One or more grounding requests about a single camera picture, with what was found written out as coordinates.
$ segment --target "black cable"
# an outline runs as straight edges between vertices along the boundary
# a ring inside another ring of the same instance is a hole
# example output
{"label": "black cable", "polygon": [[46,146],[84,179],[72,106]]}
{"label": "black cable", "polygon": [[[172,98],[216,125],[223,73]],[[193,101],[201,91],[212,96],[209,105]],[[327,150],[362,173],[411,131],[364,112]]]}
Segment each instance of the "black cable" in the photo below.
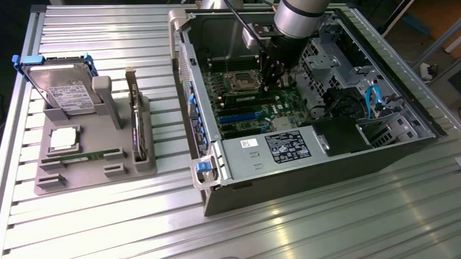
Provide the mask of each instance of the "black cable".
{"label": "black cable", "polygon": [[386,103],[386,105],[383,107],[387,107],[392,101],[402,100],[402,108],[404,108],[404,99],[402,96],[396,96],[396,94],[392,93],[390,96],[382,97],[382,99]]}
{"label": "black cable", "polygon": [[253,33],[253,31],[251,30],[249,26],[245,24],[245,21],[243,20],[241,16],[237,14],[235,8],[232,7],[231,3],[228,2],[228,0],[224,0],[224,3],[228,7],[228,9],[231,10],[232,14],[235,15],[237,21],[241,23],[243,28],[247,30],[247,32],[251,34],[251,37],[253,38],[253,40],[257,43],[257,46],[260,48],[260,50],[265,53],[268,53],[268,49],[264,45],[264,43],[261,42],[261,40],[259,39],[257,35]]}

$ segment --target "cable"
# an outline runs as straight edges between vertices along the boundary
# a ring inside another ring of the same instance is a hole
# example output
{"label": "cable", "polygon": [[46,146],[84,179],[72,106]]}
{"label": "cable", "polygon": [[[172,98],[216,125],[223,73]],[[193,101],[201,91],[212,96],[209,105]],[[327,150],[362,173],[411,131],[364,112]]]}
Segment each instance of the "cable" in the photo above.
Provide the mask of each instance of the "cable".
{"label": "cable", "polygon": [[231,10],[232,14],[235,15],[237,21],[241,23],[243,28],[247,30],[247,32],[251,34],[251,37],[253,38],[253,40],[257,43],[257,46],[260,48],[260,50],[265,53],[268,53],[268,49],[264,45],[264,43],[261,42],[261,40],[259,39],[257,35],[253,33],[253,31],[251,30],[249,26],[245,24],[245,21],[243,20],[241,16],[237,14],[233,6],[231,5],[231,3],[228,2],[228,0],[224,0],[224,3],[228,7],[228,9]]}
{"label": "cable", "polygon": [[384,107],[387,107],[392,101],[402,100],[402,108],[404,108],[404,98],[402,96],[396,96],[395,93],[392,93],[390,96],[383,96],[382,99],[386,103]]}
{"label": "cable", "polygon": [[386,105],[384,101],[380,99],[379,87],[376,85],[370,85],[364,91],[364,103],[366,103],[366,109],[367,109],[367,119],[371,119],[371,104],[370,104],[371,90],[374,90],[374,95],[375,95],[374,103],[375,104],[380,103],[383,106]]}
{"label": "cable", "polygon": [[276,7],[273,5],[273,3],[265,1],[265,0],[260,0],[261,3],[267,4],[271,8],[272,8],[272,11],[276,12]]}
{"label": "cable", "polygon": [[268,2],[267,0],[259,0],[263,4],[267,4],[268,6],[273,6],[273,3]]}

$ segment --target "blue drive bracket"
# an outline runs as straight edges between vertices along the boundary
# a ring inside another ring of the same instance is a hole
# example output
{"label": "blue drive bracket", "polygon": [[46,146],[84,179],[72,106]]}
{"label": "blue drive bracket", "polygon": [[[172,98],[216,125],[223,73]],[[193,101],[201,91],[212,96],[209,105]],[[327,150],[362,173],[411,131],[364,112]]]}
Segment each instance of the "blue drive bracket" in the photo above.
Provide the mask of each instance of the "blue drive bracket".
{"label": "blue drive bracket", "polygon": [[[86,63],[90,74],[93,77],[98,76],[97,70],[94,67],[94,61],[93,58],[88,53],[84,54],[82,56],[84,62]],[[11,62],[13,62],[13,68],[17,70],[17,72],[22,75],[24,79],[29,82],[29,78],[26,77],[24,71],[22,71],[22,66],[33,66],[33,65],[42,65],[46,59],[41,55],[36,56],[25,56],[21,62],[21,57],[18,55],[13,55],[11,57]]]}
{"label": "blue drive bracket", "polygon": [[97,70],[96,70],[96,67],[94,67],[93,58],[92,58],[92,56],[88,53],[84,54],[84,61],[86,62],[88,66],[89,66],[89,70],[90,70],[90,73],[92,73],[93,77],[98,76]]}

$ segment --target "hard drive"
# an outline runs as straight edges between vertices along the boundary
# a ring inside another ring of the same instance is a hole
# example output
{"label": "hard drive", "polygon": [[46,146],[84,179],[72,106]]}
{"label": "hard drive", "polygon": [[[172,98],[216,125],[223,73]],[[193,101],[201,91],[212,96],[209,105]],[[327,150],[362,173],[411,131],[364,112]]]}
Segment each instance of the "hard drive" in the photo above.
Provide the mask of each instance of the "hard drive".
{"label": "hard drive", "polygon": [[144,123],[142,123],[142,96],[137,89],[136,71],[125,68],[125,79],[129,89],[130,122],[132,122],[132,152],[134,161],[145,161]]}
{"label": "hard drive", "polygon": [[102,101],[90,88],[97,76],[89,55],[73,58],[26,56],[14,68],[38,90],[48,108],[61,108],[68,115],[94,112],[94,104]]}

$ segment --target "white label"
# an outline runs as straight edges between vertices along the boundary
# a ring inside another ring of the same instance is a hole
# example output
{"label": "white label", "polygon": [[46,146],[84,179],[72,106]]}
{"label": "white label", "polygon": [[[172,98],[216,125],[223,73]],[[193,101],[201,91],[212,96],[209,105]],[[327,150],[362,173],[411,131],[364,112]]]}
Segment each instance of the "white label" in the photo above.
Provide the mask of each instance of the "white label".
{"label": "white label", "polygon": [[249,101],[249,100],[253,100],[253,99],[255,99],[255,97],[249,96],[249,97],[236,98],[235,101]]}
{"label": "white label", "polygon": [[84,158],[73,158],[73,159],[68,159],[68,160],[62,160],[62,163],[74,163],[74,162],[82,162],[82,161],[88,161],[89,159],[86,157]]}
{"label": "white label", "polygon": [[82,110],[94,107],[84,85],[50,87],[49,93],[64,111]]}
{"label": "white label", "polygon": [[241,148],[255,147],[257,146],[257,141],[256,139],[245,139],[240,141],[240,144],[241,144]]}

